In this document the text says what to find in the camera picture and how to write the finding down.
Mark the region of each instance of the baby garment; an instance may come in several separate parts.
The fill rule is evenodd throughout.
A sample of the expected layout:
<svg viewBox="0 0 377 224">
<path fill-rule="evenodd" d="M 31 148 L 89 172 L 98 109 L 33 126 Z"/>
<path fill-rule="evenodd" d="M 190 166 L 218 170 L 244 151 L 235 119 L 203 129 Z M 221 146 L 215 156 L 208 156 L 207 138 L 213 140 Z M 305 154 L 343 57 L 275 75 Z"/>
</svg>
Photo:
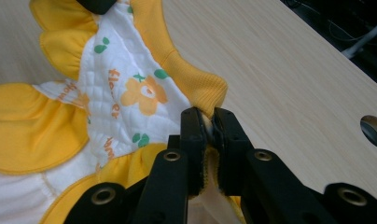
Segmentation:
<svg viewBox="0 0 377 224">
<path fill-rule="evenodd" d="M 160 0 L 118 1 L 103 16 L 75 0 L 33 0 L 31 10 L 42 50 L 67 79 L 0 86 L 9 93 L 0 97 L 0 223 L 61 223 L 88 188 L 128 188 L 179 134 L 181 111 L 211 118 L 227 90 L 180 57 Z M 216 153 L 207 155 L 188 221 L 240 222 L 236 202 L 217 191 Z"/>
</svg>

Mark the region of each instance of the wooden tabletop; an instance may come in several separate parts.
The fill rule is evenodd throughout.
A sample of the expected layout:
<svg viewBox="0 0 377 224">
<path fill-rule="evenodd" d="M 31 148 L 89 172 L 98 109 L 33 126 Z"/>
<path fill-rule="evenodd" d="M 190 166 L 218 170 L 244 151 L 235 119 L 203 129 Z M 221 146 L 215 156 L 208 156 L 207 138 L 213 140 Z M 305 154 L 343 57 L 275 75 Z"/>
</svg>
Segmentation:
<svg viewBox="0 0 377 224">
<path fill-rule="evenodd" d="M 360 129 L 363 117 L 377 118 L 376 83 L 279 0 L 163 5 L 183 58 L 229 83 L 223 107 L 255 147 L 278 154 L 312 189 L 345 182 L 377 198 L 377 147 Z M 28 1 L 0 0 L 0 84 L 63 79 L 40 32 Z"/>
</svg>

